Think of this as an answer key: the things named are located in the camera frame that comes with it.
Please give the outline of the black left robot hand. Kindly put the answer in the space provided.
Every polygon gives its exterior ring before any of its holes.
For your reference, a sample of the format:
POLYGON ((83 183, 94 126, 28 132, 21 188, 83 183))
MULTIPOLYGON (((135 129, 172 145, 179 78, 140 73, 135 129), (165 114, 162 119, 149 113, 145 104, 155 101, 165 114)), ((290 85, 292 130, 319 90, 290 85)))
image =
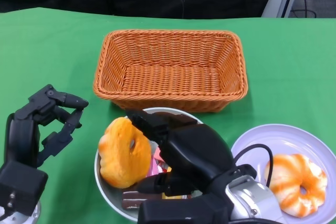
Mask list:
POLYGON ((72 140, 75 129, 89 102, 76 95, 57 91, 46 85, 28 98, 28 103, 7 118, 4 161, 14 160, 37 168, 50 156, 59 154, 72 140), (59 132, 40 141, 39 126, 57 120, 63 124, 59 132))

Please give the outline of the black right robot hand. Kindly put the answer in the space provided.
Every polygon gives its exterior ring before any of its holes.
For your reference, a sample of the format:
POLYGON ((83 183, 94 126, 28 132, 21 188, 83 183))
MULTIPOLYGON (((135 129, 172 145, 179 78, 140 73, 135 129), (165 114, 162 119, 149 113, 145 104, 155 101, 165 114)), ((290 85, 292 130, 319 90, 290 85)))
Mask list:
POLYGON ((133 126, 158 144, 170 172, 152 175, 137 184, 146 194, 187 195, 204 191, 219 175, 234 167, 233 155, 221 136, 206 124, 184 115, 126 110, 133 126))

